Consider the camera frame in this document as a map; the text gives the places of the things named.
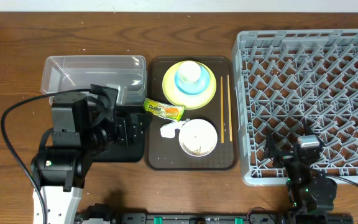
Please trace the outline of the white bowl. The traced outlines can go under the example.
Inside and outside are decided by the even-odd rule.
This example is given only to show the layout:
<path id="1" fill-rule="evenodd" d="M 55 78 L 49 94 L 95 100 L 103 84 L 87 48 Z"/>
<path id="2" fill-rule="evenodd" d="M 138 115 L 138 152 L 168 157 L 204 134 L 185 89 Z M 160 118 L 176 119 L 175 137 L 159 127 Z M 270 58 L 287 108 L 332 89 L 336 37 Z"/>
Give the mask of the white bowl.
<path id="1" fill-rule="evenodd" d="M 218 133 L 207 120 L 192 119 L 179 132 L 181 148 L 190 156 L 204 157 L 212 153 L 218 143 Z"/>

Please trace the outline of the green pandan cake wrapper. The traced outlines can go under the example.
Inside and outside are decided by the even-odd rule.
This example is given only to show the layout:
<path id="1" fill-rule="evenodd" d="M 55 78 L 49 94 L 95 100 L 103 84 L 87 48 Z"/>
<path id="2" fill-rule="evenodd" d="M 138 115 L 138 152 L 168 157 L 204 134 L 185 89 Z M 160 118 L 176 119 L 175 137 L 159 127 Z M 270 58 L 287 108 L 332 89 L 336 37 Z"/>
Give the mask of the green pandan cake wrapper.
<path id="1" fill-rule="evenodd" d="M 185 107 L 173 106 L 146 98 L 144 101 L 144 110 L 163 119 L 179 121 L 185 112 Z"/>

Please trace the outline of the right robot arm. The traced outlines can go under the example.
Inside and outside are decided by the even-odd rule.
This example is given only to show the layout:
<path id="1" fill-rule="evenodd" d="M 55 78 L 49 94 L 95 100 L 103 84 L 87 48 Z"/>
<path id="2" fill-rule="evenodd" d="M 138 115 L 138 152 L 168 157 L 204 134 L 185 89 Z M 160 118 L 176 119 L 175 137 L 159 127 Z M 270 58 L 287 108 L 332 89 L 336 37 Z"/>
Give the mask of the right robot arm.
<path id="1" fill-rule="evenodd" d="M 288 197 L 295 207 L 282 221 L 328 224 L 337 183 L 323 174 L 312 174 L 310 165 L 320 158 L 325 144 L 307 124 L 303 130 L 305 134 L 297 138 L 289 151 L 281 150 L 268 133 L 264 156 L 273 160 L 274 167 L 283 167 L 287 172 Z"/>

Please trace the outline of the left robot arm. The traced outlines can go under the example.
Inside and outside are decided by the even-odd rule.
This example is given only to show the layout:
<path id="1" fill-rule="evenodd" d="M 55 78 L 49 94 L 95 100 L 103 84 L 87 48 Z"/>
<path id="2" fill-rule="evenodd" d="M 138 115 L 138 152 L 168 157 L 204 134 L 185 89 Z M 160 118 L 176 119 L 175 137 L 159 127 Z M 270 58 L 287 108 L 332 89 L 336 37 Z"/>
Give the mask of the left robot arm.
<path id="1" fill-rule="evenodd" d="M 73 223 L 86 175 L 95 162 L 137 162 L 145 148 L 151 115 L 140 106 L 116 105 L 117 90 L 90 95 L 58 93 L 53 127 L 42 136 L 31 169 L 42 201 L 34 223 Z"/>

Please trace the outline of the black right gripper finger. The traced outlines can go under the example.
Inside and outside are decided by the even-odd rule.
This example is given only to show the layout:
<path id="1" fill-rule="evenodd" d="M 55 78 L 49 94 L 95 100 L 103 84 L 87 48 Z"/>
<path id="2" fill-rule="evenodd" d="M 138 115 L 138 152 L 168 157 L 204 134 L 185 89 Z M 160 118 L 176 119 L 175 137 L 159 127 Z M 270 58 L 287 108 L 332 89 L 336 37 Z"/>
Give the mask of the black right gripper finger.
<path id="1" fill-rule="evenodd" d="M 306 121 L 303 121 L 303 130 L 305 136 L 314 136 L 314 131 L 308 126 Z"/>
<path id="2" fill-rule="evenodd" d="M 275 141 L 273 140 L 272 134 L 268 133 L 266 137 L 264 157 L 266 159 L 271 159 L 274 158 L 276 154 L 277 154 L 277 147 L 275 145 Z"/>

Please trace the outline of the white tissue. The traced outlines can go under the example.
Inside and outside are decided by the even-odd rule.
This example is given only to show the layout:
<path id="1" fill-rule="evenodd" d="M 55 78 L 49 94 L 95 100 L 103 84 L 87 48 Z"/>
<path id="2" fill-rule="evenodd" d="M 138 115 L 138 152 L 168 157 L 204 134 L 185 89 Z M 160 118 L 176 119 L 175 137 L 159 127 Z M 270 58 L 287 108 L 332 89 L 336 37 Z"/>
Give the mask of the white tissue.
<path id="1" fill-rule="evenodd" d="M 160 128 L 161 137 L 173 139 L 175 137 L 175 131 L 177 129 L 181 130 L 183 125 L 186 124 L 189 121 L 190 121 L 190 119 L 188 118 L 188 119 L 183 120 L 183 121 L 172 121 L 171 123 L 164 124 Z"/>

